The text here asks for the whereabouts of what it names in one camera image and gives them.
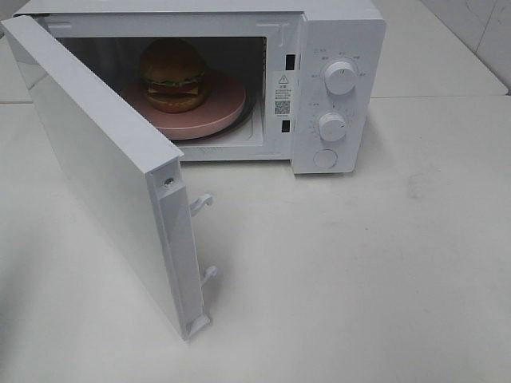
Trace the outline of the white microwave oven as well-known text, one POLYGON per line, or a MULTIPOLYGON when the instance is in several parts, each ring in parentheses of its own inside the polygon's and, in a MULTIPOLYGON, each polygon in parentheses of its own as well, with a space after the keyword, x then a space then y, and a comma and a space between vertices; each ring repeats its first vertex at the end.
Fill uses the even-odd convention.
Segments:
POLYGON ((189 41, 257 92, 252 118, 225 136, 181 143, 153 126, 180 149, 180 162, 287 160, 297 174, 355 167, 386 29, 370 1, 31 1, 11 18, 19 16, 35 19, 123 100, 145 45, 166 37, 189 41), (323 78, 337 60, 358 70, 343 95, 323 78), (346 120, 341 140, 320 138, 326 113, 346 120), (337 153, 334 167, 315 165, 322 149, 337 153))

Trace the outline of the round white door button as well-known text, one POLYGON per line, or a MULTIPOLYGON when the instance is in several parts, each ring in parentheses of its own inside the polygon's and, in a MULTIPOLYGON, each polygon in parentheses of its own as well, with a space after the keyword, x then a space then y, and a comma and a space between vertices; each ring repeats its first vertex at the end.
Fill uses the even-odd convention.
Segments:
POLYGON ((313 157, 313 161, 318 168, 332 168, 336 165, 337 160, 337 153, 330 149, 319 150, 313 157))

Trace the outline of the white microwave door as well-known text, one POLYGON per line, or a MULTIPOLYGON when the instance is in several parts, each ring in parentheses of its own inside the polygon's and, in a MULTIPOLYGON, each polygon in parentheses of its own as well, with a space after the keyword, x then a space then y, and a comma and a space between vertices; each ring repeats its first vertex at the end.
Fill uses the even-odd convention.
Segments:
POLYGON ((209 323, 181 151, 29 16, 1 27, 62 171, 176 332, 209 323))

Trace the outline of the white lower microwave knob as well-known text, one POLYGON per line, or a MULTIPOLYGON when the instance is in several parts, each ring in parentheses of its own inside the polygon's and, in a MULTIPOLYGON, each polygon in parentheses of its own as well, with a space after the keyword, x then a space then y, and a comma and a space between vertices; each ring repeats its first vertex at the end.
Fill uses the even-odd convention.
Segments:
POLYGON ((347 123, 338 113, 326 113, 318 120, 319 136, 326 142, 341 140, 347 134, 347 123))

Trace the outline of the burger with lettuce and tomato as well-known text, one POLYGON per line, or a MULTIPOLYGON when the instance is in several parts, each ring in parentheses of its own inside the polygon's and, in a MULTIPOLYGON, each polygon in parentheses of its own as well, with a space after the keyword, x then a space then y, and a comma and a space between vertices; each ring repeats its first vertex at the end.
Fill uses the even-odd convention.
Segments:
POLYGON ((205 61, 179 38, 161 38, 149 44, 141 54, 139 73, 149 104, 164 113, 195 109, 209 94, 205 61))

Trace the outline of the white upper microwave knob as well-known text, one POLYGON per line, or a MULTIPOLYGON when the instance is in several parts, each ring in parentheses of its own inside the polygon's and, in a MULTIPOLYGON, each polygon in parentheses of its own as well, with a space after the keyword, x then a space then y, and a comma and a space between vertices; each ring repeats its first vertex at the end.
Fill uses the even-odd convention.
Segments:
POLYGON ((354 88, 358 78, 358 70, 350 61, 337 60, 325 68, 323 78, 330 93, 343 95, 354 88))

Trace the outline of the white microwave knob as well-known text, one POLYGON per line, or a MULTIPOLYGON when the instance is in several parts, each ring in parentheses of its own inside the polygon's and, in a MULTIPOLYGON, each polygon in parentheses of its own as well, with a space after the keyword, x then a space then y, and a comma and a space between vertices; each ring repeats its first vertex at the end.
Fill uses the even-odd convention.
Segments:
POLYGON ((325 68, 323 78, 330 93, 343 95, 354 88, 358 78, 358 70, 350 61, 337 60, 325 68))
POLYGON ((318 120, 319 136, 326 142, 341 140, 347 134, 347 123, 338 113, 326 113, 318 120))

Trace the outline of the pink round plate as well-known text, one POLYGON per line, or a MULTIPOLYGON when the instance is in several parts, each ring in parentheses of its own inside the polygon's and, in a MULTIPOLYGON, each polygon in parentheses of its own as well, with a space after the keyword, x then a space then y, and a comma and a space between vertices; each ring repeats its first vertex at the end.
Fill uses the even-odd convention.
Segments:
POLYGON ((213 70, 186 93, 164 94, 135 82, 121 96, 171 140, 191 140, 217 133, 240 116, 247 100, 241 81, 213 70))

